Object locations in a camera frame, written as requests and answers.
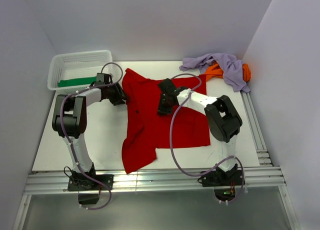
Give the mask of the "red t-shirt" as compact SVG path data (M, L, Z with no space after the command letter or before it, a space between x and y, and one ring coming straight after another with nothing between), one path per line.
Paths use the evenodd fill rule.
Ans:
M127 134L122 144L122 163L126 173L135 172L156 160L156 149L170 147L172 115L159 115L160 80L139 75L130 68L125 71L122 87L128 99ZM174 120L174 148L209 146L210 131L205 115L182 107Z

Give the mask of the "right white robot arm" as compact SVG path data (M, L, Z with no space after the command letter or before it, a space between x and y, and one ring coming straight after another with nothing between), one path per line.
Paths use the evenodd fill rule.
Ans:
M158 113L161 115L173 114L169 129L169 147L171 156L177 168L189 177L199 177L208 179L207 175L216 175L217 185L224 186L236 183L240 180L240 186L245 185L245 170L240 159L236 157L237 135L243 121L233 105L230 98L226 95L213 97L198 93L195 89L186 86L176 87L172 83L160 83L158 85L161 95ZM208 123L211 135L220 142L222 159L212 168L201 173L189 173L178 163L173 146L173 128L175 118L181 108L188 108L203 114Z

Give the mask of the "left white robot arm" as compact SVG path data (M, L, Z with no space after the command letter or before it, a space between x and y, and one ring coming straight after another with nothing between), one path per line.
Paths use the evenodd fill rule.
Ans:
M69 187L73 191L90 191L101 187L93 161L91 160L84 133L87 128L87 107L109 100L114 106L125 103L126 96L120 86L115 84L104 87L88 86L71 94L56 97L52 128L66 143L72 160Z

